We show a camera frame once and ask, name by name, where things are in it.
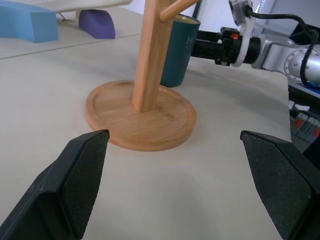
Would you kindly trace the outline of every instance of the white table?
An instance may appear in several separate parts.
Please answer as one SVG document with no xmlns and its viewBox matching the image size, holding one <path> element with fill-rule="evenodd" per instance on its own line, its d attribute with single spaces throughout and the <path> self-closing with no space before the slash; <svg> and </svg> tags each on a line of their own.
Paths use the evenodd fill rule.
<svg viewBox="0 0 320 240">
<path fill-rule="evenodd" d="M 127 23 L 141 27 L 142 16 L 132 16 Z M 0 223 L 67 142 L 91 131 L 85 118 L 90 91 L 134 79 L 140 36 L 125 36 L 131 30 L 124 24 L 123 37 L 97 42 L 77 32 L 77 40 L 70 35 L 65 45 L 46 48 L 23 42 L 20 52 L 7 50 L 11 57 L 0 60 Z M 0 48 L 12 48 L 11 41 L 0 39 Z M 34 54 L 22 55 L 30 49 Z M 83 239 L 280 240 L 256 191 L 240 133 L 290 140 L 287 79 L 192 58 L 175 89 L 196 109 L 193 135 L 162 152 L 109 144 Z"/>
</svg>

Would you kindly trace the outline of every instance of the dark green mug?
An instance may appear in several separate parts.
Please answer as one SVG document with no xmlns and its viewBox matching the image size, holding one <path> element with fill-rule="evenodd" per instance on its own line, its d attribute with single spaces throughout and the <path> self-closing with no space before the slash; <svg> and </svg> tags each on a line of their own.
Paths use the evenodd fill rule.
<svg viewBox="0 0 320 240">
<path fill-rule="evenodd" d="M 161 85 L 172 88 L 182 84 L 199 26 L 200 21 L 195 18 L 182 14 L 174 17 Z"/>
</svg>

